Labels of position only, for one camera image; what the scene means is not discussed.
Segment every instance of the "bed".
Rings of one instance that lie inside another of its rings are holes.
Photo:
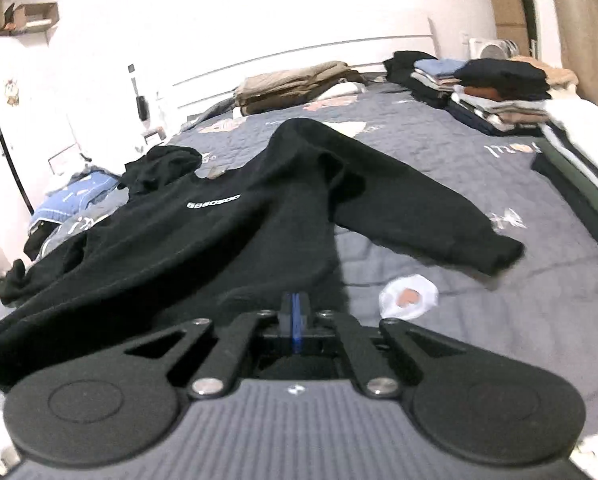
[[[382,56],[386,59],[396,49],[434,53],[431,29],[428,25],[426,33],[420,25],[424,23],[416,26],[417,33],[412,37],[404,34],[396,40],[384,38],[380,41],[384,45],[371,53],[359,45],[365,40],[352,41],[356,45],[351,48],[360,49],[361,54],[355,58],[358,62],[350,65],[371,72],[377,69]],[[318,54],[317,61],[333,57],[322,54]],[[273,65],[266,66],[268,70],[275,70],[287,59],[279,56]],[[186,115],[201,112],[223,98],[243,73],[261,72],[260,61],[253,61],[252,66],[247,62],[239,65],[238,73],[231,65],[225,74],[213,71],[175,84],[182,122]],[[202,98],[199,88],[206,78],[215,83],[208,84],[212,90]],[[191,146],[202,153],[204,162],[198,174],[207,176],[242,166],[265,148],[283,121],[309,117],[329,123],[466,196],[491,218],[499,232],[526,245],[520,261],[496,278],[486,278],[393,253],[362,235],[336,228],[349,311],[362,324],[377,325],[382,288],[399,276],[421,274],[438,287],[440,296],[438,307],[416,319],[417,324],[565,377],[586,402],[584,435],[597,432],[598,246],[549,181],[531,170],[533,158],[541,151],[536,139],[488,137],[464,126],[448,112],[414,100],[402,87],[382,82],[380,75],[369,78],[374,82],[364,94],[240,120],[233,120],[228,112],[172,137],[169,143]],[[123,203],[123,192],[115,190],[92,206],[96,210],[86,213],[96,221],[102,215],[113,214]],[[85,228],[75,224],[81,221],[66,222],[63,230],[48,240],[44,254],[69,235],[70,229],[76,232]],[[0,318],[7,312],[0,304]]]

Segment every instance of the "white text logo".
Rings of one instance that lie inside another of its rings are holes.
[[[231,196],[230,198],[222,198],[221,200],[210,200],[210,202],[188,202],[188,208],[199,209],[200,207],[208,207],[209,205],[219,205],[232,200],[236,200],[240,195]]]

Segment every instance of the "black fabric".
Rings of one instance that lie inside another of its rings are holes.
[[[128,200],[160,189],[201,167],[202,156],[193,148],[154,146],[139,160],[125,165],[118,189],[128,188]]]
[[[41,246],[58,226],[59,224],[55,222],[48,222],[45,220],[37,222],[34,226],[34,230],[30,233],[28,240],[26,240],[26,244],[23,246],[24,254],[34,261],[39,255]]]
[[[588,167],[588,170],[592,171],[592,173],[594,173],[598,178],[598,167],[596,167],[595,164],[589,158],[587,158],[581,151],[579,151],[579,149],[574,144],[572,144],[572,142],[570,142],[568,134],[553,122],[549,122],[548,126],[557,136],[557,139],[561,141],[563,146],[567,150],[572,152],[573,155],[575,155],[576,158],[578,158],[583,164],[585,164]]]
[[[544,153],[537,153],[531,168],[549,179],[598,244],[598,212],[588,199],[548,160]]]
[[[437,95],[431,96],[428,92],[420,92],[417,90],[412,90],[411,92],[412,97],[415,98],[417,101],[421,101],[432,108],[438,108],[439,110],[443,110],[447,104],[448,100],[450,99],[450,94],[446,92],[436,92]]]
[[[497,129],[494,124],[489,123],[487,120],[479,117],[478,115],[474,114],[473,112],[466,110],[466,108],[462,107],[461,105],[455,103],[452,99],[447,102],[447,106],[445,110],[457,121],[460,123],[465,124],[475,130],[480,131],[482,134],[486,134],[487,136],[491,137],[509,137],[509,136],[530,136],[530,137],[541,137],[541,129],[540,128],[514,128],[513,130],[509,130],[507,132],[502,132],[501,130]]]
[[[345,310],[334,224],[487,274],[523,253],[463,196],[314,120],[285,121],[265,150],[213,180],[193,173],[199,160],[152,148],[128,165],[125,206],[24,276],[17,263],[3,300],[40,292],[0,322],[2,388],[185,320],[277,310],[288,291]]]
[[[463,86],[496,88],[504,100],[551,99],[545,71],[524,61],[471,59],[454,72]]]
[[[383,64],[388,67],[386,63],[392,61],[391,59],[386,60]],[[401,86],[412,91],[412,97],[418,101],[422,101],[433,108],[445,108],[450,97],[450,92],[443,92],[430,88],[424,85],[421,81],[410,77],[410,74],[414,72],[413,68],[398,68],[392,69],[392,72],[388,72],[386,78],[392,83],[400,84]]]
[[[388,75],[386,78],[388,81],[398,83],[399,81],[393,81],[394,76],[399,77],[398,73],[401,71],[414,70],[415,62],[420,59],[438,59],[427,52],[420,52],[418,50],[397,50],[393,57],[386,59],[383,62],[383,66],[386,69]]]
[[[426,52],[418,50],[397,50],[394,57],[386,59],[383,66],[386,69],[386,79],[391,83],[397,83],[412,90],[412,97],[418,101],[425,102],[434,108],[444,108],[447,102],[445,92],[438,92],[421,81],[412,79],[410,74],[414,72],[414,63],[420,59],[437,59]]]

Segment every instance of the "beige folded clothes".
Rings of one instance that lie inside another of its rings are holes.
[[[540,68],[545,72],[546,81],[550,86],[568,86],[569,84],[578,85],[578,77],[569,68],[554,68],[543,61],[527,56],[514,56],[510,58],[510,61],[526,62]]]
[[[499,112],[497,115],[505,124],[538,124],[548,120],[544,115],[525,114],[522,112]]]
[[[265,94],[281,94],[296,87],[311,88],[333,77],[350,72],[350,67],[342,61],[328,61],[307,68],[279,70],[259,74],[245,79],[234,91],[238,105]]]

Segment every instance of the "black sweatshirt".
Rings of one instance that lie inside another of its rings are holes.
[[[1,387],[185,320],[278,309],[284,292],[344,310],[334,224],[487,274],[523,251],[463,196],[310,119],[214,180],[194,174],[200,161],[151,149],[127,167],[127,205],[25,276],[11,270],[3,297],[36,295],[0,322]]]

